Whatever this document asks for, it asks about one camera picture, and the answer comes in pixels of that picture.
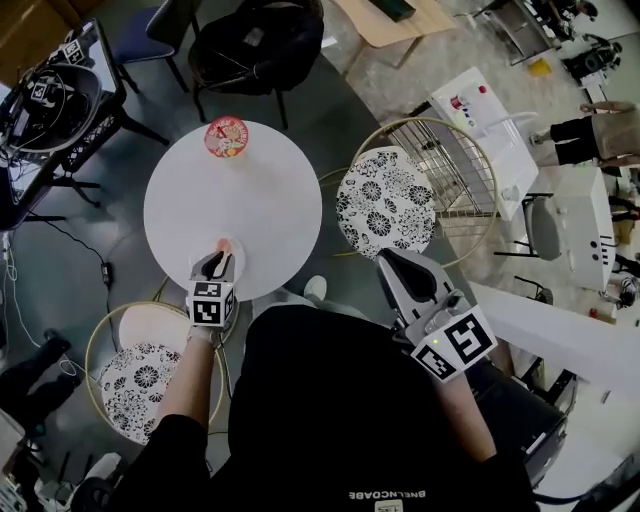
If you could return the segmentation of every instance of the gray floor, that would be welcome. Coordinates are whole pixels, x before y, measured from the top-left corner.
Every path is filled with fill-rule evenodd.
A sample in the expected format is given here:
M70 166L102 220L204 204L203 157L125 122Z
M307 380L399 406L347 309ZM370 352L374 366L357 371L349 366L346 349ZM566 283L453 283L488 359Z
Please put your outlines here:
M141 0L108 0L97 11L111 41L115 41L119 24ZM198 13L201 25L230 12L235 2L205 2ZM193 40L189 32L183 51L177 56L185 77L189 76L186 51ZM129 115L168 137L172 142L199 126L191 97L183 93L164 62L143 62L128 67L142 94L129 94L125 108ZM290 129L286 132L307 155L318 176L348 165L360 143L378 125L352 89L323 57L316 62L308 79L294 91L285 94ZM246 97L203 94L208 117L232 115L261 122L280 129L277 103L272 97ZM53 190L38 206L40 215L68 217L60 223L63 229L95 247L114 265L115 282L110 294L112 308L138 300L149 300L158 289L164 273L155 262L147 244L142 221L146 184L166 148L142 136L121 131L116 134L78 173L78 179L95 181L100 191L90 191L101 201L94 209L71 190ZM331 255L349 250L335 222L334 188L324 189L322 231L311 258L288 284L300 290L315 273L328 278L328 298L351 304L370 318L389 323L393 319L375 276L373 264L362 257L333 258ZM436 244L431 248L436 257L449 248ZM84 363L89 337L106 313L106 290L102 285L99 260L56 232L50 226L31 223L22 225L14 234L13 251L18 268L17 299L22 317L32 336L38 341L45 328L54 327L73 345L70 356ZM7 326L11 343L10 361L31 354L29 343L18 322L11 287ZM184 302L184 291L175 284L167 287L163 300ZM242 341L248 324L249 308L245 304L238 327L228 345L231 374L238 376L242 361ZM95 346L90 370L96 375L102 364L113 356L110 339L103 335ZM52 368L46 378L59 372ZM225 405L214 425L224 430ZM139 447L111 430L90 404L84 385L47 421L47 435L41 439L48 467L57 472L64 456L71 452L65 478L77 483L89 455L98 458L117 451L131 460ZM208 457L213 469L226 459L226 436L210 438Z

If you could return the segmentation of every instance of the black and white floral cushion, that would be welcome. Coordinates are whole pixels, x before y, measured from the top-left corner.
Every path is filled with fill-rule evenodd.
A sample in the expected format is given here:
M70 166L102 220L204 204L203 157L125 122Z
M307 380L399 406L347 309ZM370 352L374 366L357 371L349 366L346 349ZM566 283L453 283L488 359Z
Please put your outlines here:
M141 343L118 352L106 366L102 403L115 429L147 444L167 384L180 354L161 345Z
M433 237L433 190L400 147L360 155L338 188L336 210L344 236L367 258L385 247L422 252Z

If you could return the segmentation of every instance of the white round table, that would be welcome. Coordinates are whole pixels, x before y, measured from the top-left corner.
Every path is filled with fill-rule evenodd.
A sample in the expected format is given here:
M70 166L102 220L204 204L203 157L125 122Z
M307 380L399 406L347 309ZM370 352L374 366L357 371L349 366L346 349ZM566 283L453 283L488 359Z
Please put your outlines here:
M242 245L238 300L265 295L300 270L322 220L318 179L304 153L281 133L245 121L249 142L232 158L204 145L207 126L176 142L156 166L144 201L151 251L183 288L192 265L221 236Z

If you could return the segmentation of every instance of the black shirt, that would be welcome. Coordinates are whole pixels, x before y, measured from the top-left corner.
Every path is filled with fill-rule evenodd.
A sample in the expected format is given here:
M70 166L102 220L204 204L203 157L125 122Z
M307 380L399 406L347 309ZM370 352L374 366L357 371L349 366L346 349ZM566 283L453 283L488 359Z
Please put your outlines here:
M251 325L231 457L210 480L206 444L194 420L165 418L110 509L537 510L516 459L462 450L430 377L386 328L306 306Z

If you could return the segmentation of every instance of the red label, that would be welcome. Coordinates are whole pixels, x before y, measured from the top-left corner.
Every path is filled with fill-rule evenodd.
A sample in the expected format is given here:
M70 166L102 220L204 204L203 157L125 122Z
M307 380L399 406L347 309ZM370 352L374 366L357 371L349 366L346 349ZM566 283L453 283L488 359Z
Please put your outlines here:
M249 130L240 119L221 117L209 125L204 145L210 153L222 158L240 154L249 142Z

